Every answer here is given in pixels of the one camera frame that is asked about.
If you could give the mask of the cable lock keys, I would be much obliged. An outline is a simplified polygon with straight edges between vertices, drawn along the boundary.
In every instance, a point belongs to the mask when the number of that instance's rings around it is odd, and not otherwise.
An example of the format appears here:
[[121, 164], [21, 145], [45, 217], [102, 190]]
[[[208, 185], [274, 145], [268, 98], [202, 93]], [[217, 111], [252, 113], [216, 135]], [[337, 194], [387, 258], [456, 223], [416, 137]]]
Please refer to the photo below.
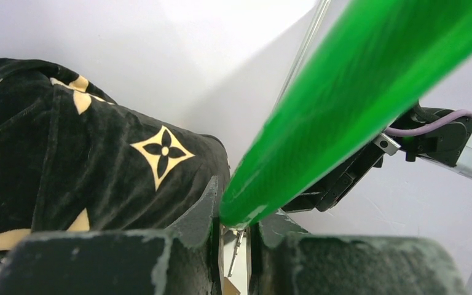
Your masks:
[[231, 278], [234, 274], [235, 264], [238, 257], [238, 252], [242, 247], [243, 239], [246, 237], [244, 230], [226, 229], [223, 235], [224, 245], [230, 246], [230, 260], [227, 271], [227, 277]]

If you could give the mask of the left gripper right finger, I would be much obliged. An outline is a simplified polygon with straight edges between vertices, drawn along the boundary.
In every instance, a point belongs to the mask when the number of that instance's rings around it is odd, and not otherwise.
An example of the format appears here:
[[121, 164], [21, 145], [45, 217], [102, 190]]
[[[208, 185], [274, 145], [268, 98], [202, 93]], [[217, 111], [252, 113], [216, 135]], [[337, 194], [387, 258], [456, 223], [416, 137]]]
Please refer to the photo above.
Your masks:
[[465, 294], [426, 238], [314, 235], [283, 211], [249, 229], [250, 294]]

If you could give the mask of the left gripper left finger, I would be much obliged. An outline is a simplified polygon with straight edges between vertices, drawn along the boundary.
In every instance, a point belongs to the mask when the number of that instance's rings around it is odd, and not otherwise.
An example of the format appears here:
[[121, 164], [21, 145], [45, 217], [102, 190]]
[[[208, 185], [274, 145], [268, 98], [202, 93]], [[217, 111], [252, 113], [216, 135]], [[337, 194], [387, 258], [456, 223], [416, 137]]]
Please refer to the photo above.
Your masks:
[[40, 232], [0, 270], [0, 294], [221, 294], [219, 181], [164, 229]]

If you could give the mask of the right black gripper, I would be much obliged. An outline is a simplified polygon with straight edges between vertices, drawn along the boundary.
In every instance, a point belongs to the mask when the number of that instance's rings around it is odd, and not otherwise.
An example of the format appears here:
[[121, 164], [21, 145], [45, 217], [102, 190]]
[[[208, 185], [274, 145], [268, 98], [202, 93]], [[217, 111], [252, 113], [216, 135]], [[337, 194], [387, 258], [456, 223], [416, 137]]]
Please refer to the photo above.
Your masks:
[[343, 161], [327, 175], [282, 207], [287, 213], [316, 209], [327, 211], [336, 206], [373, 167], [380, 168], [385, 154], [394, 155], [400, 144], [385, 134], [377, 136]]

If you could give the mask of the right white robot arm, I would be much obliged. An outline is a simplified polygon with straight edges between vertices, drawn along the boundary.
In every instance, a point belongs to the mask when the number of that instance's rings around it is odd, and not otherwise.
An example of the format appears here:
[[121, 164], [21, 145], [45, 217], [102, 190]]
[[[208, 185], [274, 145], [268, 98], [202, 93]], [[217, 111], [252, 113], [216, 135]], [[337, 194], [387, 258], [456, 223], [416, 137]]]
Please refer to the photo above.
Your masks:
[[[373, 140], [283, 206], [287, 213], [336, 206], [385, 155], [403, 151], [407, 162], [421, 158], [472, 179], [472, 112], [423, 108], [419, 104], [400, 115]], [[472, 294], [472, 272], [467, 282]]]

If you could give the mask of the green cable lock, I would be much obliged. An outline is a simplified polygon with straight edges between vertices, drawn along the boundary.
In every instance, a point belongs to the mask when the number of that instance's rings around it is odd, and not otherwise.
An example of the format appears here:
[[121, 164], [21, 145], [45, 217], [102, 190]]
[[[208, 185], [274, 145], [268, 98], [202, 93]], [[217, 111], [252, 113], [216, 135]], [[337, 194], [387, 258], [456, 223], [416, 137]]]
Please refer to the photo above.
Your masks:
[[351, 1], [242, 157], [222, 224], [286, 205], [471, 55], [472, 1]]

